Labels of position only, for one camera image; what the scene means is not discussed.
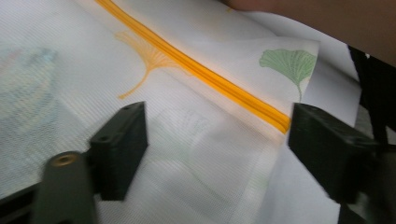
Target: hand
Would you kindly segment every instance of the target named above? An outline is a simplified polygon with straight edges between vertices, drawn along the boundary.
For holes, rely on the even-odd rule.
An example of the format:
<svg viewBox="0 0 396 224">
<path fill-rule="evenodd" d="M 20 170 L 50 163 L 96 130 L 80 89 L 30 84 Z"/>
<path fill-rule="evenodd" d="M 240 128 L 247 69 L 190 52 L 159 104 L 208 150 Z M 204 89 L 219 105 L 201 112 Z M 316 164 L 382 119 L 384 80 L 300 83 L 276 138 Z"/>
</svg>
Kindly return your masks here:
<svg viewBox="0 0 396 224">
<path fill-rule="evenodd" d="M 222 0 L 222 2 L 236 10 L 271 12 L 276 0 Z"/>
</svg>

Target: green ginkgo leaf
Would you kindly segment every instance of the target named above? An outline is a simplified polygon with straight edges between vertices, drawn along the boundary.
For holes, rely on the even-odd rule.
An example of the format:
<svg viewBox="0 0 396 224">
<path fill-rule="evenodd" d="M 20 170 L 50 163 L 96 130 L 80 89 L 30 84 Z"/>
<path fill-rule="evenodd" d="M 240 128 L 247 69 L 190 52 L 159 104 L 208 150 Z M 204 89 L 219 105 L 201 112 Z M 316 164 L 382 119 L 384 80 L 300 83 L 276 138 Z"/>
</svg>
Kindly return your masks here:
<svg viewBox="0 0 396 224">
<path fill-rule="evenodd" d="M 300 93 L 300 83 L 311 76 L 317 57 L 305 50 L 275 49 L 266 50 L 260 58 L 261 67 L 269 67 L 290 79 Z"/>
</svg>

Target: orange zipper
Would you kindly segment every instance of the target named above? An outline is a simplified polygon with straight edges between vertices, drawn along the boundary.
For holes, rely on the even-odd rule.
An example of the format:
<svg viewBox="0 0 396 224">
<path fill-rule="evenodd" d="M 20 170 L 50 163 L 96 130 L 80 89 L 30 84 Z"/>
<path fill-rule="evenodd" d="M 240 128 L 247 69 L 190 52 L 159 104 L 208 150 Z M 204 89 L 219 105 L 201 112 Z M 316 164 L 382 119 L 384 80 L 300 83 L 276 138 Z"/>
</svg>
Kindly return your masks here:
<svg viewBox="0 0 396 224">
<path fill-rule="evenodd" d="M 121 22 L 123 22 L 127 27 L 133 30 L 137 35 L 140 35 L 142 38 L 146 39 L 146 41 L 148 41 L 151 45 L 159 49 L 162 53 L 180 64 L 180 66 L 182 66 L 195 77 L 198 77 L 210 87 L 241 105 L 259 118 L 272 124 L 282 133 L 286 133 L 286 131 L 289 129 L 290 118 L 278 111 L 273 106 L 261 101 L 247 91 L 244 91 L 243 89 L 234 85 L 229 80 L 219 76 L 202 64 L 196 62 L 194 59 L 187 56 L 180 50 L 174 48 L 141 22 L 129 16 L 111 0 L 96 0 L 96 2 Z"/>
</svg>

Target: screw hole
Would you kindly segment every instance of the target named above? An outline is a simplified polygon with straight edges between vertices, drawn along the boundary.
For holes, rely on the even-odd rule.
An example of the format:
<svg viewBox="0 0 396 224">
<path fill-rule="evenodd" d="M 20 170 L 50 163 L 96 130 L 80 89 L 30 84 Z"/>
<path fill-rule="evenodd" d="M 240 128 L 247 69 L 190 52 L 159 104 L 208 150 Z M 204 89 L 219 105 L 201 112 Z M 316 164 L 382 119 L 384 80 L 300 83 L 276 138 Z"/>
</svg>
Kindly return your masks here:
<svg viewBox="0 0 396 224">
<path fill-rule="evenodd" d="M 58 222 L 58 224 L 73 224 L 69 219 Z"/>
<path fill-rule="evenodd" d="M 108 136 L 103 136 L 103 137 L 99 138 L 99 141 L 105 142 L 105 141 L 107 141 L 108 139 L 109 139 Z"/>
<path fill-rule="evenodd" d="M 67 154 L 61 157 L 56 158 L 53 162 L 53 166 L 65 166 L 73 163 L 77 159 L 77 156 L 74 154 Z"/>
</svg>

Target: ginkgo leaf print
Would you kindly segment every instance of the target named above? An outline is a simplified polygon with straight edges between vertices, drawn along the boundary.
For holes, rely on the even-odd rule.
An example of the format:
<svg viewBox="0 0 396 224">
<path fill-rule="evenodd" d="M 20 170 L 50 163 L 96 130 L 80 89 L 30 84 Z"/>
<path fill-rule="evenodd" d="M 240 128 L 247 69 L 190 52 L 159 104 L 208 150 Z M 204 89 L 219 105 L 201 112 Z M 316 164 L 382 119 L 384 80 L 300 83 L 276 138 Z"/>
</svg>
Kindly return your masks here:
<svg viewBox="0 0 396 224">
<path fill-rule="evenodd" d="M 142 80 L 139 81 L 133 88 L 121 94 L 119 96 L 120 99 L 124 99 L 134 93 L 140 86 L 148 78 L 150 72 L 154 69 L 161 68 L 161 67 L 177 67 L 179 68 L 178 64 L 160 52 L 158 49 L 154 48 L 150 43 L 146 42 L 142 38 L 136 35 L 130 35 L 128 32 L 120 32 L 116 34 L 116 38 L 125 44 L 129 45 L 133 48 L 137 54 L 142 59 L 143 63 L 146 66 L 145 75 L 143 75 Z"/>
<path fill-rule="evenodd" d="M 204 174 L 200 174 L 191 164 L 193 145 L 209 129 L 209 120 L 188 109 L 167 109 L 149 126 L 152 153 L 147 155 L 143 166 L 159 161 L 183 164 L 196 181 L 197 187 L 205 189 L 218 202 L 227 203 L 201 178 Z"/>
<path fill-rule="evenodd" d="M 290 79 L 302 98 L 301 82 L 310 77 L 317 57 L 305 50 L 266 50 L 260 58 L 261 67 L 269 67 Z"/>
</svg>

